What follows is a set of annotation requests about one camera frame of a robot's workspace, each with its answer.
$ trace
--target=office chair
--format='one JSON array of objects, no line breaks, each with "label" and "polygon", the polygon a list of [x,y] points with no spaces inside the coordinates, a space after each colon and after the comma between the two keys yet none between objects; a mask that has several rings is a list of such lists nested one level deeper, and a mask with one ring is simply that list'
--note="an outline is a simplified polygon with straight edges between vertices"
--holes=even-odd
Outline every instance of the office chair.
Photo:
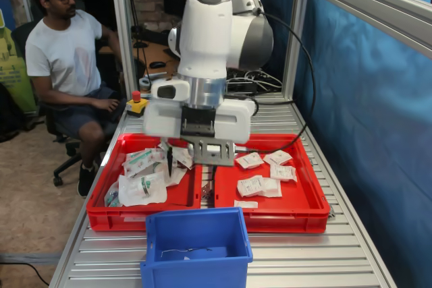
[{"label": "office chair", "polygon": [[[24,60],[26,60],[26,41],[28,35],[30,35],[33,28],[37,24],[38,22],[26,23],[16,28],[11,33],[11,36],[17,48],[18,56],[22,57]],[[56,136],[56,139],[53,142],[64,143],[67,140],[67,138],[73,138],[75,140],[79,140],[79,138],[75,138],[75,136],[69,134],[66,129],[64,129],[60,124],[56,123],[54,120],[54,115],[53,115],[54,111],[66,109],[64,106],[50,105],[40,101],[38,102],[38,105],[40,108],[45,110],[45,123],[47,124],[47,131],[50,134]],[[106,123],[101,126],[106,139],[110,140],[114,135],[115,129],[117,128],[117,124]],[[76,164],[77,162],[81,161],[81,154],[76,151],[80,147],[80,142],[68,142],[65,143],[65,146],[66,146],[66,154],[70,156],[70,158],[62,165],[60,165],[58,168],[56,168],[56,170],[54,170],[53,183],[56,187],[59,185],[63,185],[63,180],[60,177],[60,173],[65,171],[72,165]],[[101,152],[106,151],[107,147],[108,144],[106,144],[106,147],[104,147]]]}]

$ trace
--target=sneaker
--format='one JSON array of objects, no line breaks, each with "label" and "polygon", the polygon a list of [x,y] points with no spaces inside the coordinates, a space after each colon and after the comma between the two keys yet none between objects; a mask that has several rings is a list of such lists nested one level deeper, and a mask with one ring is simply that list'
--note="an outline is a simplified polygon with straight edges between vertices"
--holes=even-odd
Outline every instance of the sneaker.
[{"label": "sneaker", "polygon": [[78,187],[77,187],[78,195],[80,195],[83,198],[87,197],[88,192],[92,187],[93,180],[95,180],[95,175],[96,175],[95,167],[93,167],[91,171],[89,171],[87,169],[83,169],[81,163],[80,179],[78,180]]}]

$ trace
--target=green poster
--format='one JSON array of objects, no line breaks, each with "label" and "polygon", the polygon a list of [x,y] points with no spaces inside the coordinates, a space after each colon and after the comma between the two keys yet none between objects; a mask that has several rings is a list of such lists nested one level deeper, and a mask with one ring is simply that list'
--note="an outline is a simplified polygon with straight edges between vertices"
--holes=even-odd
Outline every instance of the green poster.
[{"label": "green poster", "polygon": [[15,28],[10,0],[0,0],[0,82],[24,112],[36,111],[26,64],[18,57],[11,30]]}]

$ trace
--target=red plastic tray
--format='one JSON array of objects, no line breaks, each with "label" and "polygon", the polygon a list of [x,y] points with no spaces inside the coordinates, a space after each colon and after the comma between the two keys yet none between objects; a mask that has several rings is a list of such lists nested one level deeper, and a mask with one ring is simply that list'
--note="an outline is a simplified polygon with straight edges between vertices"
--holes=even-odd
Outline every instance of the red plastic tray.
[{"label": "red plastic tray", "polygon": [[[289,143],[295,135],[251,135],[247,148],[273,150]],[[282,197],[241,197],[237,181],[254,175],[270,177],[267,163],[254,169],[218,167],[215,175],[215,207],[232,207],[234,200],[258,202],[258,208],[243,208],[249,232],[322,233],[325,231],[330,206],[309,162],[301,141],[285,150],[293,159],[285,165],[296,168],[297,183],[281,181]]]},{"label": "red plastic tray", "polygon": [[[120,174],[124,174],[122,163],[126,159],[126,154],[145,148],[156,148],[160,142],[160,138],[138,134],[119,136],[87,203],[87,215],[92,229],[95,231],[142,231],[146,228],[145,217],[150,214],[164,210],[200,208],[203,173],[200,165],[195,165],[192,170],[188,170],[180,184],[167,188],[168,198],[162,204],[105,207],[103,200],[107,190],[117,181]],[[186,147],[186,143],[181,140],[172,140],[170,143]]]}]

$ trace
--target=black backpack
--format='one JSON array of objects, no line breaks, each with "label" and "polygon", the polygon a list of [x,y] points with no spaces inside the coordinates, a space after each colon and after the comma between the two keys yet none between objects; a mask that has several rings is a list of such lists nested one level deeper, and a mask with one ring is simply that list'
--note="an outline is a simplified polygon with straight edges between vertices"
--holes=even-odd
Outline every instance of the black backpack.
[{"label": "black backpack", "polygon": [[25,114],[0,83],[0,143],[14,138],[20,130],[29,131],[33,128],[34,125],[28,125]]}]

